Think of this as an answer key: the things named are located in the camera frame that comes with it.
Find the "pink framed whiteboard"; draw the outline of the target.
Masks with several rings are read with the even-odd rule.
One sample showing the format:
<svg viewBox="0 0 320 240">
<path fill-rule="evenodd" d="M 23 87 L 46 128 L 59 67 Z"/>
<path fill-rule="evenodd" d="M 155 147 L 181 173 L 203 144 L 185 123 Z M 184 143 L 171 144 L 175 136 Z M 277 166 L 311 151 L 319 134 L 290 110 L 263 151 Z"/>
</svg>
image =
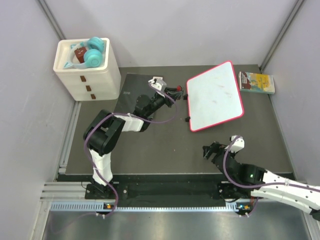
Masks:
<svg viewBox="0 0 320 240">
<path fill-rule="evenodd" d="M 212 67 L 186 82 L 189 128 L 202 131 L 241 118 L 244 106 L 231 61 Z"/>
</svg>

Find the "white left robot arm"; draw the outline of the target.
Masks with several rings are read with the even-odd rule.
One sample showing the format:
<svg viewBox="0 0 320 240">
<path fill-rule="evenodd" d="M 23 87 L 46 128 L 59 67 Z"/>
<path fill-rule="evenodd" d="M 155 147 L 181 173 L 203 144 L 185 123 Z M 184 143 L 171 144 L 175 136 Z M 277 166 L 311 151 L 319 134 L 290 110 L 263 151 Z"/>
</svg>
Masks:
<svg viewBox="0 0 320 240">
<path fill-rule="evenodd" d="M 142 94 L 137 97 L 133 113 L 112 113 L 101 110 L 86 129 L 83 140 L 84 149 L 89 152 L 93 168 L 93 185 L 102 198 L 109 198 L 114 187 L 112 178 L 111 153 L 121 133 L 144 132 L 153 123 L 154 113 L 162 106 L 171 107 L 183 96 L 184 88 L 165 87 L 153 97 Z"/>
</svg>

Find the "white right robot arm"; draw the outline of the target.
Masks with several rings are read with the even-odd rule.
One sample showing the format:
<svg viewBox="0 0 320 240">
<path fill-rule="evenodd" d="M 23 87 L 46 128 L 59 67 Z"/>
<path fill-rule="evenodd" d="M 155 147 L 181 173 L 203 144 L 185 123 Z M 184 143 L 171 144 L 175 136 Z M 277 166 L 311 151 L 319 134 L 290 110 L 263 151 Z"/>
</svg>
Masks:
<svg viewBox="0 0 320 240">
<path fill-rule="evenodd" d="M 235 157 L 245 147 L 242 138 L 231 140 L 229 145 L 217 141 L 203 146 L 203 157 L 225 176 L 226 182 L 218 184 L 220 198 L 235 202 L 251 199 L 269 199 L 295 207 L 316 221 L 320 219 L 320 188 L 280 176 L 253 164 L 240 163 Z"/>
</svg>

